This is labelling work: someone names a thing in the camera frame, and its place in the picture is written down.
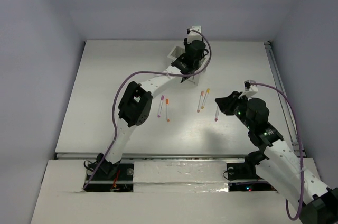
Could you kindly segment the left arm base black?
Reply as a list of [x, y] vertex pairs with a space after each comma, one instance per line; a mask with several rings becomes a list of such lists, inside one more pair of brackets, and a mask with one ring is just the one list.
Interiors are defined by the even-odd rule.
[[100, 153], [95, 161], [85, 160], [86, 169], [84, 190], [86, 192], [133, 192], [134, 163], [115, 164], [103, 160], [93, 178], [89, 181], [93, 171], [102, 160], [104, 154]]

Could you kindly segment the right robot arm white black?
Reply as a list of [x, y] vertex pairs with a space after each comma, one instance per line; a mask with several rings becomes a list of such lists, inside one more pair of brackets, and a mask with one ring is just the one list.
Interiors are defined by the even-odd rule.
[[331, 189], [304, 166], [304, 160], [291, 150], [281, 133], [268, 121], [266, 103], [252, 91], [234, 91], [215, 99], [220, 111], [236, 116], [248, 129], [250, 141], [258, 148], [246, 156], [244, 174], [268, 182], [292, 206], [292, 220], [301, 223], [337, 223], [337, 189]]

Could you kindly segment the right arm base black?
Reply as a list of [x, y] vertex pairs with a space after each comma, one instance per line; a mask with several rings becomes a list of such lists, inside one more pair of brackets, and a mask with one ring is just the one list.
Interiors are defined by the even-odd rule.
[[244, 162], [227, 163], [223, 177], [229, 182], [229, 192], [271, 191], [273, 187], [256, 174], [256, 166], [265, 159], [264, 154], [255, 151]]

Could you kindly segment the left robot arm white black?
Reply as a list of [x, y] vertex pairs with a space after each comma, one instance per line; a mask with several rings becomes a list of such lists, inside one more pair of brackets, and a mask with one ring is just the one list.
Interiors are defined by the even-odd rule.
[[129, 76], [131, 78], [137, 74], [154, 75], [141, 83], [130, 82], [120, 103], [113, 103], [113, 107], [118, 108], [118, 118], [112, 117], [114, 137], [106, 153], [97, 156], [95, 168], [103, 178], [111, 179], [116, 175], [124, 148], [136, 127], [142, 125], [149, 117], [153, 99], [169, 87], [202, 73], [210, 63], [211, 47], [206, 39], [184, 42], [184, 48], [185, 52], [165, 71], [139, 71]]

